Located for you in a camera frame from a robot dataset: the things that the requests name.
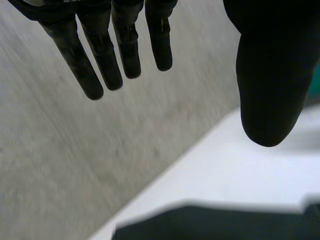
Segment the dark fabric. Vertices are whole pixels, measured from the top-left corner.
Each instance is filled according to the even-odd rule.
[[[282,214],[185,206],[119,227],[112,240],[319,240],[319,209]]]
[[[272,147],[294,127],[320,59],[319,0],[224,0],[241,33],[236,60],[243,128]]]
[[[33,21],[58,22],[79,13],[101,13],[111,9],[111,0],[81,0],[33,6],[23,0],[8,0],[24,16]]]

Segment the concrete floor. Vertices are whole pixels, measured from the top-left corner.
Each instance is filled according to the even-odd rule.
[[[1,240],[86,240],[239,105],[222,1],[180,0],[170,22],[173,68],[157,70],[142,12],[141,77],[91,101],[39,24],[0,1]]]

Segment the black object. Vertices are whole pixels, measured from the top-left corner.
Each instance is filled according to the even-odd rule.
[[[319,0],[224,0],[240,31],[236,75],[248,137],[272,147],[293,129],[320,59]]]
[[[112,23],[119,47],[124,73],[134,79],[141,74],[138,51],[138,33],[135,22],[144,7],[144,0],[130,5],[119,5],[112,1]]]
[[[178,0],[146,0],[145,17],[157,68],[167,71],[172,67],[169,17]]]
[[[118,228],[112,240],[319,240],[320,205],[304,214],[188,205]]]
[[[86,96],[91,100],[100,99],[104,90],[79,40],[75,17],[54,24],[39,23],[55,42]]]
[[[107,88],[117,90],[122,87],[123,80],[108,32],[110,14],[111,9],[100,13],[78,12],[77,15]]]

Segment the gloved hand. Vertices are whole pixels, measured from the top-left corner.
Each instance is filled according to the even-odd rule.
[[[304,214],[185,206],[118,227],[112,240],[318,240],[320,205]]]
[[[141,74],[141,65],[135,22],[144,3],[156,65],[160,71],[172,67],[168,18],[178,0],[9,1],[27,18],[41,24],[54,40],[84,93],[92,100],[100,99],[104,90],[79,40],[76,14],[109,90],[117,90],[123,85],[108,32],[110,16],[125,75],[129,79],[137,78]]]

